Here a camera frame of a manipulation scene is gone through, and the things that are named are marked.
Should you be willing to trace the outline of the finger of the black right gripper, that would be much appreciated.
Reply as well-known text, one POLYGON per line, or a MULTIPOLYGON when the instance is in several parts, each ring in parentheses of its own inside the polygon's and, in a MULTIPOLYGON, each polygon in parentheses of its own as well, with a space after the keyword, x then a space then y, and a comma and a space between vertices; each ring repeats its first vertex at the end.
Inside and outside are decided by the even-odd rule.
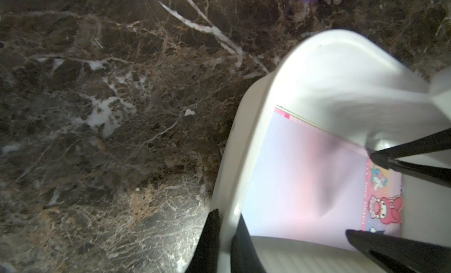
POLYGON ((372 151, 370 159, 387 170, 415 177, 439 186, 451 186, 451 130, 372 151))
POLYGON ((348 242, 388 273, 449 273, 451 249, 367 231, 346 230, 348 242))

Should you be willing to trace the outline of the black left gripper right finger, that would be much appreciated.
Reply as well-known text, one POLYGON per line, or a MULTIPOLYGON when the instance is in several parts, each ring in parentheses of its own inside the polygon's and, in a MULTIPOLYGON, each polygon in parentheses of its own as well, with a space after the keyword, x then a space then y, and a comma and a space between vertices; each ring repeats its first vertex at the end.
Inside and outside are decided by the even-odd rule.
POLYGON ((265 273, 242 215, 231 243, 230 264, 232 273, 265 273))

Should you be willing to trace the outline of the pink sticker sheet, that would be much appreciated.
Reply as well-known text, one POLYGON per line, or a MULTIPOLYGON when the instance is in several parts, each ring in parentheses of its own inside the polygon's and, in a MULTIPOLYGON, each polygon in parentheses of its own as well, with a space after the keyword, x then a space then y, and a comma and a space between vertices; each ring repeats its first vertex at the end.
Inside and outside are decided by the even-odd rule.
POLYGON ((367 151, 272 113, 242 215, 252 236, 350 249, 346 230, 401 235, 402 177, 367 151))

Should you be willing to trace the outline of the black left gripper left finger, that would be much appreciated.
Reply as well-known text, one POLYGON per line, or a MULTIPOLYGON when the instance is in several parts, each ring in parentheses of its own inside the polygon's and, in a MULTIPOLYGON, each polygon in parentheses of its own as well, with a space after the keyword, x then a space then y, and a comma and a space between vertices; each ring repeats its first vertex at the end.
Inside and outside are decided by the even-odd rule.
POLYGON ((216 273, 220 248, 219 210, 211 211, 204 224, 196 250, 185 273, 216 273))

